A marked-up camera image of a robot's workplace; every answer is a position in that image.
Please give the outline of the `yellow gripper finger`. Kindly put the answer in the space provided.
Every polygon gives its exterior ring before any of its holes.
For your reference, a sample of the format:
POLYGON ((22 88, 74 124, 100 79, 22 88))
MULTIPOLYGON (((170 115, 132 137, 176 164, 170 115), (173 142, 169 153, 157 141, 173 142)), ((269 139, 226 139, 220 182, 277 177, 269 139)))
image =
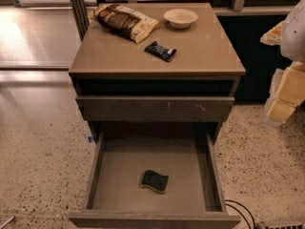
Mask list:
POLYGON ((269 46, 280 45, 282 28, 283 28, 283 22, 279 22, 272 29, 268 30, 266 33, 264 33, 261 36, 260 42, 269 46))
POLYGON ((279 127, 305 101, 305 63, 294 61, 285 70, 276 69, 264 107, 264 123, 279 127))

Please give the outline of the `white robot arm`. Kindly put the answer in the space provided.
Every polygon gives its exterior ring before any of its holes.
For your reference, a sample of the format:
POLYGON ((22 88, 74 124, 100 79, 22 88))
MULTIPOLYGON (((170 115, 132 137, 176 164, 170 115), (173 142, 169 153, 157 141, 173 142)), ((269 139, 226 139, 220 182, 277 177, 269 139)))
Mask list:
POLYGON ((275 70, 264 107, 265 124, 279 127, 305 101, 305 0, 300 0, 282 22, 264 33, 260 42, 279 45, 281 55, 292 61, 285 70, 275 70))

